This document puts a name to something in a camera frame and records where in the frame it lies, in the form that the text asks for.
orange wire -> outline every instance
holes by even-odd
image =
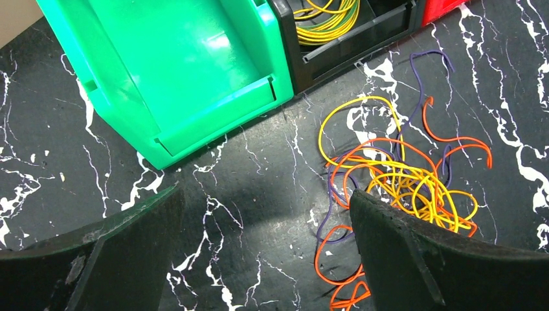
[[[461,145],[459,147],[453,148],[445,156],[448,157],[451,154],[453,154],[455,152],[458,152],[460,150],[464,150],[466,148],[481,148],[481,149],[486,151],[486,153],[487,153],[487,160],[486,160],[487,161],[487,166],[488,166],[488,168],[491,168],[492,164],[493,164],[492,153],[491,153],[491,150],[490,150],[489,146],[486,143],[480,141],[479,139],[475,139],[474,137],[462,136],[462,137],[455,137],[455,138],[452,138],[452,139],[444,139],[444,138],[440,138],[440,137],[433,134],[433,132],[431,131],[431,129],[429,128],[429,125],[427,123],[427,105],[432,106],[433,104],[434,104],[434,99],[432,97],[427,97],[427,100],[425,101],[425,104],[423,105],[423,113],[422,113],[423,125],[426,129],[426,132],[433,139],[435,139],[437,141],[441,141],[441,142],[446,142],[446,143],[451,143],[451,142],[461,141],[461,140],[469,140],[469,141],[474,141],[474,142],[478,143],[478,144],[464,144],[464,145]],[[415,181],[412,179],[412,177],[403,179],[403,176],[400,176],[399,179],[398,179],[399,180],[398,188],[395,189],[395,177],[394,176],[392,178],[392,183],[388,182],[388,178],[386,176],[383,177],[383,179],[380,176],[380,175],[383,175],[385,173],[382,170],[380,170],[379,168],[377,168],[376,165],[383,165],[383,164],[369,164],[369,163],[366,163],[367,159],[365,159],[362,156],[359,156],[359,155],[355,154],[356,152],[359,152],[361,150],[367,150],[367,149],[371,149],[371,150],[373,149],[373,150],[376,150],[376,151],[379,152],[378,149],[373,147],[373,143],[378,142],[378,141],[385,141],[385,142],[390,142],[390,143],[401,144],[402,146],[406,146],[406,147],[410,148],[411,150],[415,151],[417,154],[419,154],[425,160],[427,160],[427,162],[430,164],[430,166],[432,168],[431,174],[435,178],[438,179],[438,169],[439,169],[440,165],[442,164],[443,159],[439,160],[439,162],[437,162],[437,164],[435,165],[434,162],[432,161],[432,159],[429,156],[427,156],[426,154],[424,154],[422,151],[418,150],[416,147],[412,146],[411,144],[406,143],[405,141],[400,141],[400,140],[397,140],[397,139],[390,139],[390,138],[371,139],[371,140],[369,140],[369,141],[367,141],[363,144],[360,144],[359,146],[357,146],[356,148],[351,150],[349,153],[347,153],[343,158],[341,158],[339,163],[337,163],[337,165],[335,165],[335,169],[334,169],[334,171],[332,172],[332,174],[330,176],[330,183],[332,185],[334,185],[335,176],[337,175],[337,172],[342,168],[342,166],[345,162],[349,161],[349,162],[356,162],[357,163],[356,165],[353,165],[353,167],[349,168],[345,172],[345,175],[344,175],[344,178],[343,178],[342,185],[343,185],[344,198],[345,198],[346,202],[343,202],[338,196],[333,196],[333,199],[342,208],[349,209],[349,201],[350,201],[349,197],[350,196],[349,196],[349,193],[348,193],[348,190],[347,190],[348,178],[349,178],[352,171],[354,171],[355,169],[359,169],[359,168],[367,168],[370,171],[370,174],[372,175],[372,177],[374,179],[378,179],[379,181],[382,181],[379,184],[380,187],[392,187],[391,190],[395,191],[395,193],[399,195],[398,198],[395,198],[395,200],[400,200],[400,199],[402,199],[406,196],[412,196],[411,192],[400,194],[401,189],[405,190],[406,188],[409,188],[411,185],[415,184]],[[336,160],[338,158],[339,157],[333,157],[333,158],[331,158],[331,160],[336,162]],[[442,214],[439,214],[439,215],[444,215],[443,217],[445,219],[445,220],[442,220],[442,219],[440,219],[440,216],[439,216],[439,218],[436,218],[437,224],[440,225],[441,227],[445,228],[445,229],[448,229],[448,230],[451,230],[452,228],[455,229],[456,226],[463,227],[464,229],[470,230],[469,234],[468,234],[468,237],[472,237],[476,233],[476,230],[478,229],[478,226],[473,221],[465,220],[464,218],[462,218],[460,216],[457,216],[457,218],[455,218],[454,214],[451,213],[450,211],[448,211],[445,208],[444,200],[442,198],[440,198],[440,196],[442,194],[442,191],[440,190],[438,183],[434,183],[434,184],[435,184],[435,186],[434,186],[434,207],[436,209],[436,213],[442,213]],[[400,207],[399,204],[395,204],[393,206],[398,207],[400,209],[404,209],[404,207]],[[418,217],[428,221],[428,219],[429,219],[429,210],[426,209],[426,208],[427,207],[418,209],[417,213],[418,213]],[[454,219],[453,223],[451,223],[451,222],[446,223],[445,222],[445,221],[451,220],[452,218]],[[323,275],[322,272],[320,271],[319,260],[320,260],[320,255],[322,253],[322,250],[324,249],[324,246],[326,245],[327,241],[330,240],[330,237],[332,236],[332,234],[334,234],[334,232],[336,232],[337,230],[340,230],[340,229],[345,229],[345,230],[348,230],[348,231],[352,232],[352,227],[350,227],[348,225],[337,225],[334,228],[332,228],[330,230],[330,232],[326,235],[326,237],[324,238],[322,243],[320,243],[320,246],[317,250],[317,253],[315,254],[315,261],[314,261],[315,271],[316,271],[317,275],[324,282],[327,282],[328,284],[336,286],[336,289],[335,289],[335,291],[334,291],[334,293],[333,293],[333,295],[330,299],[330,310],[331,311],[334,311],[335,309],[350,310],[351,307],[354,304],[358,303],[359,301],[361,301],[363,299],[366,299],[371,294],[366,282],[364,282],[362,280],[359,280],[359,281],[357,280],[358,278],[365,276],[365,272],[364,272],[364,268],[363,268],[362,264],[359,266],[359,268],[356,270],[356,272],[353,273],[353,275],[351,275],[349,278],[347,278],[345,280],[341,280],[341,281],[331,280],[331,279],[327,278],[325,275]],[[349,298],[349,299],[338,299],[337,296],[339,295],[340,291],[345,286],[348,286],[349,284],[351,284],[353,282],[356,282],[356,284],[355,284],[355,288],[353,290],[353,293],[351,295],[351,298]],[[358,291],[361,288],[364,289],[364,293],[357,297]]]
[[[483,141],[481,141],[479,139],[476,139],[474,137],[469,137],[469,136],[461,136],[461,137],[455,137],[455,138],[447,139],[447,138],[440,138],[437,135],[433,134],[433,132],[431,131],[431,128],[429,127],[429,123],[427,122],[427,105],[432,107],[433,104],[434,104],[434,98],[432,96],[429,96],[429,97],[427,97],[427,100],[425,101],[425,103],[423,105],[423,113],[422,113],[423,126],[425,127],[425,131],[427,131],[429,136],[431,136],[434,140],[441,141],[443,143],[451,143],[453,141],[461,141],[461,140],[466,139],[466,140],[474,141],[478,144],[481,144],[482,145],[481,148],[483,148],[486,151],[486,153],[488,154],[487,166],[488,166],[488,168],[492,168],[492,152],[491,152],[490,148],[488,147],[488,145],[486,143],[484,143]],[[452,154],[453,151],[454,150],[450,151],[447,154],[447,156]]]

black plastic bin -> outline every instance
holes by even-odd
[[[425,10],[425,0],[360,0],[359,18],[351,31],[320,47],[306,47],[297,40],[293,11],[310,7],[307,1],[268,1],[280,24],[295,94],[419,29]],[[328,0],[315,3],[324,6]],[[332,5],[337,7],[339,1]],[[321,22],[321,18],[326,17],[316,17],[313,22]]]

green plastic bin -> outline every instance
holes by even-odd
[[[265,0],[38,0],[96,112],[162,169],[288,101]]]

wire pile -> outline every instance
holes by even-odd
[[[410,63],[420,84],[420,99],[414,113],[403,126],[401,126],[402,123],[389,100],[379,96],[366,96],[351,100],[335,108],[326,117],[320,127],[318,144],[320,153],[327,162],[328,196],[330,197],[330,204],[328,207],[328,213],[324,221],[319,225],[317,231],[317,239],[320,245],[317,248],[315,255],[315,271],[323,281],[335,286],[335,290],[333,291],[330,300],[330,310],[350,310],[354,304],[370,296],[368,285],[364,280],[359,279],[365,275],[362,265],[360,265],[356,272],[348,278],[343,280],[332,280],[322,274],[319,264],[322,249],[326,244],[336,244],[353,236],[352,228],[347,225],[337,225],[332,228],[326,236],[322,236],[322,230],[326,225],[328,218],[332,214],[333,202],[336,202],[337,205],[344,210],[349,209],[350,194],[348,191],[348,184],[351,183],[355,189],[359,188],[358,181],[352,175],[353,172],[357,170],[367,170],[371,180],[365,191],[370,194],[377,193],[378,195],[382,195],[384,198],[388,198],[391,206],[401,209],[409,215],[413,215],[419,219],[425,220],[455,233],[464,232],[469,237],[473,236],[477,229],[476,224],[471,221],[478,211],[478,203],[475,197],[468,192],[449,190],[452,174],[450,156],[455,152],[467,148],[481,148],[486,151],[486,165],[488,168],[491,168],[492,154],[488,145],[473,137],[453,137],[450,139],[445,139],[438,137],[431,131],[429,123],[427,122],[427,108],[434,104],[434,99],[432,97],[427,97],[426,101],[423,102],[423,86],[413,62],[415,57],[430,53],[441,54],[453,70],[447,56],[441,51],[427,51],[425,53],[412,54],[410,56]],[[345,109],[355,103],[371,103],[372,101],[381,102],[389,108],[398,130],[396,139],[371,139],[352,150],[344,152],[340,156],[328,157],[322,147],[322,137],[326,124],[342,109]],[[421,150],[407,143],[402,135],[403,129],[409,125],[413,116],[416,112],[418,112],[422,104],[422,119],[425,131],[432,139],[439,142],[448,143],[443,151],[442,158],[438,161],[431,159]],[[386,150],[374,145],[381,142],[385,142],[386,144],[390,143],[391,149],[395,150],[395,153],[391,150]],[[450,143],[459,143],[459,145],[451,146]],[[376,157],[365,158],[361,155],[361,152],[365,150],[373,150],[376,153]],[[406,151],[412,151],[424,158],[424,160],[426,160],[429,164],[428,167],[421,168],[408,165],[406,163]],[[442,181],[445,175],[447,175],[447,178],[445,181]],[[341,185],[342,193],[339,193],[335,188],[334,183],[337,176],[343,177]],[[454,203],[454,198],[456,196],[465,196],[471,201],[473,208],[469,214],[460,215]],[[337,231],[346,231],[346,234],[341,238],[330,240],[332,235]],[[355,287],[351,298],[341,299],[338,297],[339,292],[352,283],[355,284]]]
[[[341,0],[337,10],[328,10],[333,0],[329,0],[323,7],[316,5],[312,0],[307,2],[311,8],[293,12],[296,22],[313,19],[321,14],[331,14],[331,17],[316,25],[296,25],[297,38],[301,45],[324,45],[337,39],[353,28],[359,16],[360,0]]]

floor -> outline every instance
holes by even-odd
[[[418,100],[409,54],[435,98],[431,127],[470,135],[494,154],[453,157],[454,189],[482,205],[475,238],[549,249],[549,6],[544,0],[473,1],[178,165],[157,171],[94,113],[68,59],[42,19],[0,50],[0,248],[21,249],[131,208],[183,183],[185,229],[166,276],[160,310],[326,309],[331,287],[316,276],[314,232],[328,197],[316,137],[320,122],[359,95],[391,98],[402,115]],[[386,136],[387,112],[357,106],[326,130],[332,154]],[[442,144],[416,118],[407,141],[433,156]],[[348,223],[346,213],[330,222]],[[322,269],[343,278],[359,256],[334,246]],[[371,300],[358,307],[371,310]]]

